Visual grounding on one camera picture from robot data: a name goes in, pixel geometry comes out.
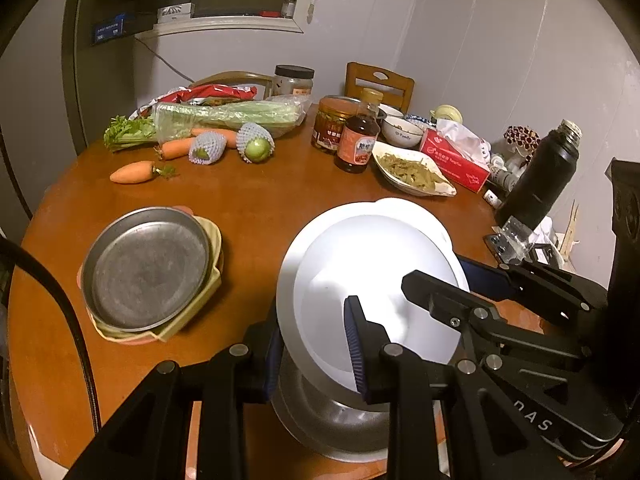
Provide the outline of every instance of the yellow plate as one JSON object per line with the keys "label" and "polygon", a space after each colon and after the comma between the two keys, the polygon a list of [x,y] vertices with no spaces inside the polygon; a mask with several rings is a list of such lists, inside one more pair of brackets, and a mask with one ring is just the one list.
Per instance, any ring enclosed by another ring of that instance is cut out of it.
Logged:
{"label": "yellow plate", "polygon": [[211,269],[209,271],[209,278],[200,292],[195,298],[193,298],[193,300],[191,300],[191,303],[188,304],[180,314],[169,320],[167,323],[157,326],[152,330],[147,330],[146,332],[140,332],[133,335],[131,332],[121,332],[112,326],[94,319],[91,313],[87,311],[91,322],[94,324],[95,329],[100,336],[107,341],[127,345],[140,345],[151,343],[156,340],[166,342],[172,335],[184,327],[207,303],[207,301],[210,300],[213,293],[218,290],[218,287],[222,284],[220,273],[222,272],[224,260],[220,229],[218,229],[218,226],[207,218],[202,218],[200,216],[195,216],[194,218],[204,228],[211,242]]}

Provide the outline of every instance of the wooden chair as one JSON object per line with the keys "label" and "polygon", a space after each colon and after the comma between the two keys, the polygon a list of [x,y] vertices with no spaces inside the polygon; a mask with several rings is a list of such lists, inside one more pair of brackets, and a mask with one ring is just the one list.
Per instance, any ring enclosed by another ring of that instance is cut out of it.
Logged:
{"label": "wooden chair", "polygon": [[363,81],[375,83],[376,85],[401,90],[402,95],[381,90],[383,94],[382,102],[385,105],[397,108],[403,114],[408,112],[409,103],[411,102],[411,94],[414,92],[414,80],[410,77],[404,77],[385,68],[363,65],[351,61],[350,63],[347,63],[347,75],[344,80],[344,94],[347,97],[360,98],[360,92],[365,87],[357,85],[356,79],[362,79]]}
{"label": "wooden chair", "polygon": [[204,79],[200,79],[190,85],[190,88],[194,88],[200,85],[206,85],[211,83],[220,83],[222,85],[260,85],[264,86],[264,97],[267,98],[271,95],[271,76],[264,74],[254,74],[253,72],[242,72],[238,70],[231,70],[230,72],[220,72],[219,74],[210,75]]}

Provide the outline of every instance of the carrot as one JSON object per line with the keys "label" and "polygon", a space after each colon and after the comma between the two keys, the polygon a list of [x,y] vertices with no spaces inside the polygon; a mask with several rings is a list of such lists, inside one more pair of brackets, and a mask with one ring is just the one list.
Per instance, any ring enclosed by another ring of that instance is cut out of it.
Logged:
{"label": "carrot", "polygon": [[217,134],[222,134],[225,136],[226,145],[228,148],[235,148],[238,145],[237,137],[238,133],[233,130],[225,130],[224,128],[202,128],[197,126],[196,128],[191,129],[191,135],[199,136],[204,132],[215,132]]}
{"label": "carrot", "polygon": [[114,171],[111,173],[109,180],[116,184],[139,184],[140,182],[151,180],[156,174],[168,178],[174,171],[174,168],[169,165],[161,169],[157,168],[152,160],[140,160]]}
{"label": "carrot", "polygon": [[156,152],[162,160],[172,160],[172,158],[178,158],[179,156],[185,156],[189,154],[189,149],[193,139],[187,137],[186,139],[175,139],[165,142],[159,148],[156,148]]}

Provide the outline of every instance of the green fruit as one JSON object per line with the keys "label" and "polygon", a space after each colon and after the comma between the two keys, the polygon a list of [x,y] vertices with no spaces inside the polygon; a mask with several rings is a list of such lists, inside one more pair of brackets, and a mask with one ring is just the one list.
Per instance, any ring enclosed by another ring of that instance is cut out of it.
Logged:
{"label": "green fruit", "polygon": [[204,148],[198,148],[197,150],[195,150],[193,152],[193,156],[195,156],[196,158],[200,158],[201,160],[209,160],[211,158],[209,156],[209,153],[207,153],[207,150],[205,150]]}
{"label": "green fruit", "polygon": [[271,155],[271,145],[267,139],[256,137],[248,142],[244,156],[251,162],[262,162]]}

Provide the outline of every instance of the red snack bag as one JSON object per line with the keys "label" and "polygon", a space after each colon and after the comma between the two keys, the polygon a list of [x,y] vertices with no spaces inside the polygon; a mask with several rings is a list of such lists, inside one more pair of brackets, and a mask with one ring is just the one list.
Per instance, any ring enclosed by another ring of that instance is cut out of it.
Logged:
{"label": "red snack bag", "polygon": [[206,99],[206,98],[231,98],[234,100],[250,101],[257,93],[255,86],[246,86],[241,88],[235,88],[233,86],[221,85],[221,84],[206,84],[196,86],[194,88],[185,88],[180,86],[169,90],[166,94],[152,99],[146,105],[141,106],[133,112],[129,119],[135,119],[136,117],[147,117],[151,113],[151,108],[157,102],[163,103],[183,103],[192,99]]}

